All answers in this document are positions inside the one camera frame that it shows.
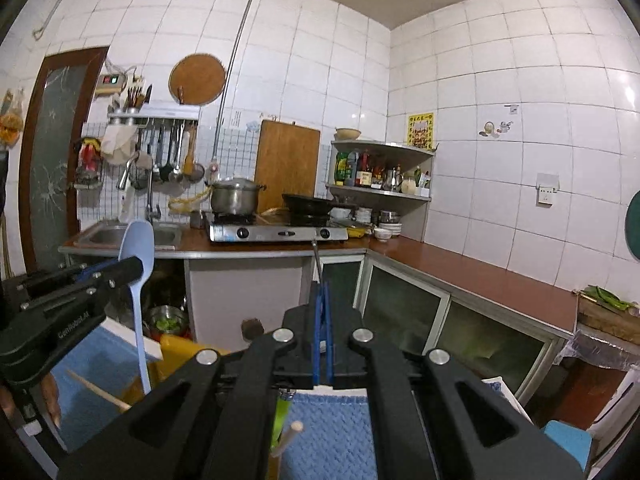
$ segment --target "kitchen counter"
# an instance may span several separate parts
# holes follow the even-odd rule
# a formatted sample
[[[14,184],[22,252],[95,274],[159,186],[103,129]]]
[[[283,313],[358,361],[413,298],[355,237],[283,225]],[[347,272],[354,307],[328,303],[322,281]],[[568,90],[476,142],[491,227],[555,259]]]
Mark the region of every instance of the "kitchen counter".
[[[118,250],[74,245],[68,240],[60,251],[87,256],[117,256]],[[576,297],[567,290],[538,282],[479,260],[405,237],[381,243],[369,238],[344,242],[322,242],[322,256],[366,254],[384,256],[441,282],[480,296],[510,310],[571,335],[577,320]],[[158,250],[157,258],[242,259],[312,256],[310,244],[211,244],[206,231],[185,227],[177,250]]]

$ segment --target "power outlet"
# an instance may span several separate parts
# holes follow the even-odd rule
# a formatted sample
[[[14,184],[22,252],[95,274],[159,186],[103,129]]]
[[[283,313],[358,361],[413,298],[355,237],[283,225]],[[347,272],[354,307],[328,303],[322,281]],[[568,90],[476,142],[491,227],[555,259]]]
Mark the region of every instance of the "power outlet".
[[[538,203],[552,205],[554,202],[554,189],[552,187],[540,187],[538,189]]]

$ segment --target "light blue spoon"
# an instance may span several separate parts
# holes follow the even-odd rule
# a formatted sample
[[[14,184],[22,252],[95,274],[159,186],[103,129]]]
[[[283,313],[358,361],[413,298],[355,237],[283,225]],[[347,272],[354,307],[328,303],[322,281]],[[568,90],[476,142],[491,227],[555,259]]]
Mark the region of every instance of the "light blue spoon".
[[[133,321],[136,329],[136,346],[138,347],[138,366],[145,395],[151,391],[149,373],[146,369],[145,343],[142,336],[142,306],[140,291],[146,280],[154,270],[154,229],[146,220],[134,220],[127,226],[120,245],[119,260],[136,256],[142,262],[142,276],[135,282],[129,283],[131,299],[133,300]]]

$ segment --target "pot lid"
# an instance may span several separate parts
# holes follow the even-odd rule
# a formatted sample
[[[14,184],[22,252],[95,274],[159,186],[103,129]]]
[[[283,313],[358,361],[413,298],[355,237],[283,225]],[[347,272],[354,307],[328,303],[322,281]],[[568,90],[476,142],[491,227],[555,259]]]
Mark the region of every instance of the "pot lid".
[[[213,187],[222,189],[242,189],[255,191],[259,186],[253,180],[249,180],[248,178],[243,178],[241,176],[235,176],[233,178],[217,180],[213,184]]]

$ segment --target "sink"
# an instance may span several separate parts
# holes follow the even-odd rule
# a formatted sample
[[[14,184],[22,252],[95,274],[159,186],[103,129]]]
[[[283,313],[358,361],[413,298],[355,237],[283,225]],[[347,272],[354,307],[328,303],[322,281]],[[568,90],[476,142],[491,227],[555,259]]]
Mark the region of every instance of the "sink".
[[[119,247],[127,229],[126,224],[115,220],[104,220],[87,229],[74,242],[76,246]],[[154,242],[156,249],[176,250],[180,245],[182,229],[180,224],[154,224]]]

